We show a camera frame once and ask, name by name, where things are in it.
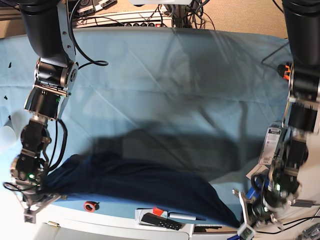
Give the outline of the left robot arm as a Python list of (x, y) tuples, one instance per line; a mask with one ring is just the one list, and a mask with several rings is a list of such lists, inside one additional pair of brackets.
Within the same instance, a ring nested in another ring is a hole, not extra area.
[(300, 167), (307, 161), (307, 136), (320, 130), (320, 3), (284, 0), (282, 9), (293, 61), (284, 67), (288, 97), (282, 126), (269, 127), (279, 137), (270, 166), (251, 177), (251, 189), (232, 192), (239, 198), (242, 220), (236, 240), (251, 240), (260, 226), (283, 228), (279, 214), (301, 192)]

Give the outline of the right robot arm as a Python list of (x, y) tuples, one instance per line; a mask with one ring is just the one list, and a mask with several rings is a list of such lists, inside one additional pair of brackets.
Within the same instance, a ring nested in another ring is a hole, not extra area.
[[(23, 207), (26, 223), (35, 224), (37, 214), (62, 198), (60, 193), (45, 193), (44, 181), (55, 170), (65, 154), (68, 131), (62, 120), (81, 66), (76, 54), (82, 53), (74, 31), (76, 11), (66, 0), (17, 0), (28, 40), (38, 55), (34, 84), (24, 109), (31, 113), (22, 129), (22, 148), (10, 166), (11, 182), (3, 186), (13, 192)], [(62, 127), (63, 138), (57, 160), (47, 155), (52, 142), (48, 123)]]

